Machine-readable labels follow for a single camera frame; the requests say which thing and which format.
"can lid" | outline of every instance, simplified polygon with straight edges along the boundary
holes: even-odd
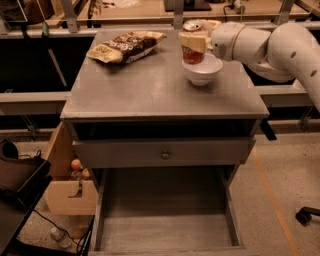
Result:
[[[202,28],[200,20],[188,20],[183,24],[183,28],[188,31],[197,31]]]

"white bowl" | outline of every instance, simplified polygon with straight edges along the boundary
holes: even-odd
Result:
[[[205,53],[199,64],[187,64],[182,60],[185,76],[194,85],[206,85],[210,83],[222,69],[222,61],[214,55]]]

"drawer handle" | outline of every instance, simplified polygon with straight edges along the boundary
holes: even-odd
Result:
[[[163,160],[168,160],[170,158],[170,153],[167,150],[163,150],[163,152],[161,153],[161,158]]]

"drawer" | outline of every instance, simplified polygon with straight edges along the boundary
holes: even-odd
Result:
[[[89,255],[258,255],[238,235],[223,168],[110,168],[103,177]]]
[[[73,143],[90,168],[239,165],[254,145],[252,138],[87,140]]]

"cabinet top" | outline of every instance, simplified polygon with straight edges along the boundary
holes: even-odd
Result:
[[[125,30],[101,30],[91,48]],[[65,121],[261,119],[269,112],[239,62],[223,62],[210,84],[197,87],[184,76],[178,31],[130,64],[85,58],[63,108]]]

